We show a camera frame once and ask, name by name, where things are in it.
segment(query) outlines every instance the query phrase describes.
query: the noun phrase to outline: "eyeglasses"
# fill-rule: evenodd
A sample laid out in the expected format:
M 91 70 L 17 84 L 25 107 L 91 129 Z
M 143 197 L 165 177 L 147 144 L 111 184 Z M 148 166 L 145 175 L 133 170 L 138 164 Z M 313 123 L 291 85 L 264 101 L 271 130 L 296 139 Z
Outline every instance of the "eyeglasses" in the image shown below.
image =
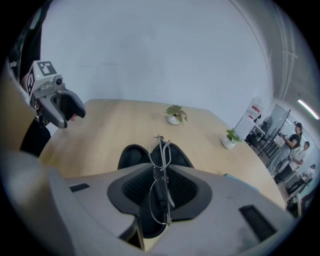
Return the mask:
M 157 139 L 157 141 L 159 143 L 162 166 L 157 166 L 151 157 L 151 143 L 152 143 L 153 139 Z M 158 135 L 156 137 L 153 137 L 150 140 L 149 150 L 148 150 L 148 155 L 149 155 L 150 161 L 153 164 L 153 178 L 154 178 L 154 182 L 152 183 L 152 185 L 150 187 L 150 191 L 149 191 L 149 207 L 150 207 L 151 216 L 157 223 L 162 224 L 162 225 L 168 225 L 168 226 L 172 222 L 172 219 L 170 216 L 170 205 L 175 207 L 175 203 L 172 200 L 172 198 L 170 196 L 169 189 L 168 189 L 169 177 L 167 176 L 167 171 L 166 171 L 166 168 L 169 166 L 169 164 L 171 162 L 171 150 L 170 150 L 169 145 L 170 145 L 170 140 L 168 140 L 166 142 L 162 136 Z M 169 162 L 168 163 L 166 160 L 166 150 L 168 150 L 168 153 L 169 153 Z M 156 184 L 156 182 L 160 182 L 160 186 L 162 186 L 164 188 L 164 198 L 166 200 L 166 207 L 167 207 L 166 212 L 165 212 L 165 216 L 166 216 L 165 222 L 161 222 L 161 221 L 157 220 L 152 212 L 151 193 L 152 193 L 152 189 L 153 189 L 154 185 Z

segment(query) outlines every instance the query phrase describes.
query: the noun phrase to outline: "potted plant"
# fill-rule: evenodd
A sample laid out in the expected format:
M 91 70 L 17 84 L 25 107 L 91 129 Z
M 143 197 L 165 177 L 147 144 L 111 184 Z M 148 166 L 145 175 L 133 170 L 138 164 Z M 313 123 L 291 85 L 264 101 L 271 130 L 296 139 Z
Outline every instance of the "potted plant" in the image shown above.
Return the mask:
M 181 106 L 172 105 L 166 109 L 165 113 L 167 114 L 168 122 L 172 125 L 181 124 L 183 120 L 188 121 L 187 114 L 182 110 Z
M 241 142 L 241 138 L 237 135 L 236 129 L 232 128 L 231 130 L 226 130 L 227 135 L 221 139 L 222 145 L 226 149 L 232 149 L 237 142 Z

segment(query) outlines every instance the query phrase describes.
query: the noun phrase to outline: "white pot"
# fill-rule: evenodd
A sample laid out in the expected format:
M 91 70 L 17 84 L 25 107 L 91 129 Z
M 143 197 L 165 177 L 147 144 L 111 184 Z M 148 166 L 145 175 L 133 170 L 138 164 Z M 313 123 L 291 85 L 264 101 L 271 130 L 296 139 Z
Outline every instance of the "white pot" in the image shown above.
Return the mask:
M 226 149 L 232 149 L 236 145 L 227 136 L 222 137 L 220 141 Z
M 177 120 L 177 118 L 174 115 L 167 115 L 166 119 L 168 122 L 174 126 L 180 124 L 180 122 Z

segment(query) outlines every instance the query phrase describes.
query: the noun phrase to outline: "ceiling light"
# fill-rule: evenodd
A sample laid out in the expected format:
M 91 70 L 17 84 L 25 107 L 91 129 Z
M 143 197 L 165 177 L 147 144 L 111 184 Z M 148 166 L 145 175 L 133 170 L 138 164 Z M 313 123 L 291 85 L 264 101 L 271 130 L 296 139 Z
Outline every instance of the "ceiling light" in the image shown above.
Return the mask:
M 314 112 L 314 111 L 312 110 L 312 108 L 309 107 L 304 101 L 302 101 L 301 99 L 299 99 L 298 102 L 299 102 L 302 106 L 304 106 L 304 108 L 305 108 L 306 110 L 308 110 L 308 111 L 310 112 L 310 114 L 313 115 L 313 117 L 314 117 L 315 119 L 317 119 L 317 120 L 320 119 L 320 117 L 316 114 L 316 112 Z

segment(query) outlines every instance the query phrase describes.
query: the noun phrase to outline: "small green plant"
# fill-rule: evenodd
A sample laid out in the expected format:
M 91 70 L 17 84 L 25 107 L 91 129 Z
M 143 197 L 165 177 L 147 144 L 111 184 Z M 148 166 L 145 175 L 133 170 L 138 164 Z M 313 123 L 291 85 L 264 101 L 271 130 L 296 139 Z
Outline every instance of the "small green plant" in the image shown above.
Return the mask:
M 226 130 L 227 137 L 232 143 L 241 142 L 242 139 L 237 135 L 236 129 L 232 128 L 231 130 Z
M 183 118 L 184 120 L 188 121 L 187 114 L 182 110 L 181 106 L 172 105 L 166 109 L 165 113 L 168 116 L 175 116 L 180 123 L 183 122 Z

